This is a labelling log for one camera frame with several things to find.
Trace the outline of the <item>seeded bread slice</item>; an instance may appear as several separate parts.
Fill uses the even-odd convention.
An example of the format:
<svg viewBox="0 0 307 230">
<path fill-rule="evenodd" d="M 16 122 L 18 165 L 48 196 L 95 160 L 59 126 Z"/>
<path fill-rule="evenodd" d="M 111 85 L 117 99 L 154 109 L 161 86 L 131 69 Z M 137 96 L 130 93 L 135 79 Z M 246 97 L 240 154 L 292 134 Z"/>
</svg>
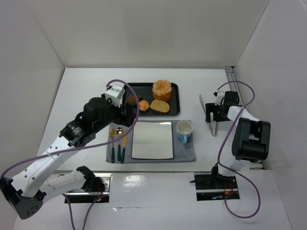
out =
<svg viewBox="0 0 307 230">
<path fill-rule="evenodd" d="M 170 110 L 170 106 L 167 102 L 157 100 L 157 99 L 153 100 L 149 107 L 153 111 L 163 113 L 163 114 L 167 114 Z"/>
</svg>

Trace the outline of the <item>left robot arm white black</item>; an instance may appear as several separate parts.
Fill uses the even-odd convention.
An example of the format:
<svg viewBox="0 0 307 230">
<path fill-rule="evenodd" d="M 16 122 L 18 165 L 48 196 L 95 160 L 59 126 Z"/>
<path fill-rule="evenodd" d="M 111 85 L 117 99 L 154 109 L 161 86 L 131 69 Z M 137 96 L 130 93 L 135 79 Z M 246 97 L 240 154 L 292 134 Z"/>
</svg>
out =
<svg viewBox="0 0 307 230">
<path fill-rule="evenodd" d="M 100 193 L 104 188 L 103 181 L 86 166 L 55 179 L 50 176 L 70 157 L 85 149 L 100 130 L 111 123 L 132 128 L 138 116 L 138 109 L 130 104 L 115 104 L 115 100 L 105 94 L 90 99 L 45 153 L 14 177 L 1 176 L 2 194 L 20 219 L 28 219 L 44 203 L 71 190 Z"/>
</svg>

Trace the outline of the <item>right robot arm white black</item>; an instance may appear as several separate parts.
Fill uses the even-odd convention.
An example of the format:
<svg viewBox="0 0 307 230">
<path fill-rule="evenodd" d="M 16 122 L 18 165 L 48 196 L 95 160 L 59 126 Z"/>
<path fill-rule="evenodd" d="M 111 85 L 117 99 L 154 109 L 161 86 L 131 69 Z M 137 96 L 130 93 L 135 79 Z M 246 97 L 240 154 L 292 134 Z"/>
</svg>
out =
<svg viewBox="0 0 307 230">
<path fill-rule="evenodd" d="M 215 102 L 201 103 L 211 135 L 217 135 L 217 128 L 212 130 L 212 121 L 217 124 L 233 121 L 235 125 L 231 154 L 213 166 L 210 177 L 202 182 L 206 189 L 222 189 L 227 184 L 233 185 L 236 172 L 249 163 L 267 159 L 271 134 L 271 124 L 255 118 L 241 106 L 237 92 L 217 91 L 214 96 Z"/>
</svg>

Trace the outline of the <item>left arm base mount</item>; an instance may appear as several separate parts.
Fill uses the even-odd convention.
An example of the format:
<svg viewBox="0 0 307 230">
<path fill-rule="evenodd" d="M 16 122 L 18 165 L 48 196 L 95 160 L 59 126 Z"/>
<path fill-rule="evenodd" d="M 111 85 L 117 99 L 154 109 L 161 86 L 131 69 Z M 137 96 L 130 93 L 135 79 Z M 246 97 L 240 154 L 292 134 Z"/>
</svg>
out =
<svg viewBox="0 0 307 230">
<path fill-rule="evenodd" d="M 74 189 L 65 195 L 72 204 L 90 204 L 97 199 L 97 203 L 109 202 L 111 173 L 95 172 L 97 179 L 90 189 Z"/>
</svg>

